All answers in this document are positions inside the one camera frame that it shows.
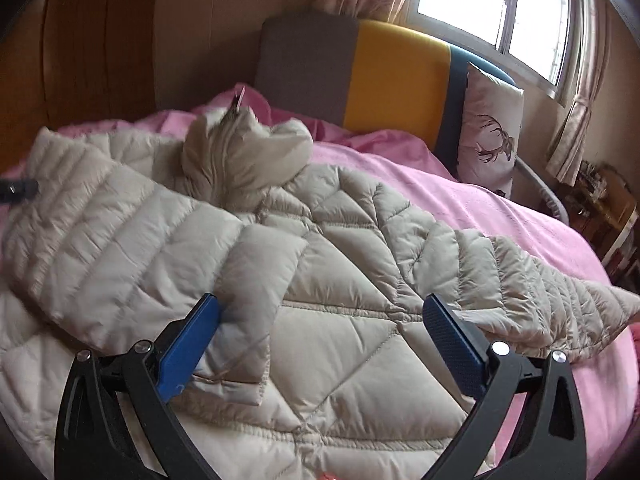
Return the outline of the person's fingertip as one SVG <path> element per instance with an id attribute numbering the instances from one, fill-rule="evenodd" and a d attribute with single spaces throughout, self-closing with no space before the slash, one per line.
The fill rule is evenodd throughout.
<path id="1" fill-rule="evenodd" d="M 335 474 L 330 474 L 329 472 L 323 471 L 318 475 L 317 480 L 341 480 Z"/>

